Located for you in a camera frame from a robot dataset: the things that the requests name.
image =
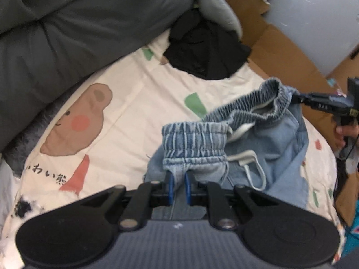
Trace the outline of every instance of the pink cheek circle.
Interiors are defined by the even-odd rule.
[[[71,128],[76,132],[83,132],[90,126],[90,119],[86,115],[77,115],[71,121]]]

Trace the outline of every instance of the human hand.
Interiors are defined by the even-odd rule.
[[[335,137],[335,145],[336,147],[341,150],[345,147],[344,137],[352,137],[356,139],[359,134],[359,126],[352,125],[352,126],[334,126],[334,137]]]

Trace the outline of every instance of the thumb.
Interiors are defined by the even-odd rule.
[[[338,126],[336,132],[345,137],[354,137],[356,138],[359,133],[359,126]]]

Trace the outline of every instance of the denim fabric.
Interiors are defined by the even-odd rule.
[[[165,125],[163,144],[148,164],[145,181],[163,180],[170,171],[175,176],[175,190],[181,195],[184,174],[193,170],[198,181],[218,182],[225,189],[236,184],[250,186],[244,168],[238,161],[228,162],[227,156],[253,150],[266,175],[264,192],[305,208],[308,183],[300,175],[300,166],[308,133],[300,105],[290,105],[295,92],[271,78],[258,90],[209,113],[201,122]],[[262,179],[256,165],[251,163],[249,168],[254,186],[260,187]],[[181,219],[204,213],[189,209],[177,197],[169,211],[155,210],[153,216]]]

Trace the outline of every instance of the crumpled black garment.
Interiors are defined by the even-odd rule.
[[[235,31],[205,20],[198,9],[186,11],[172,26],[164,56],[170,64],[205,80],[229,78],[251,53]]]

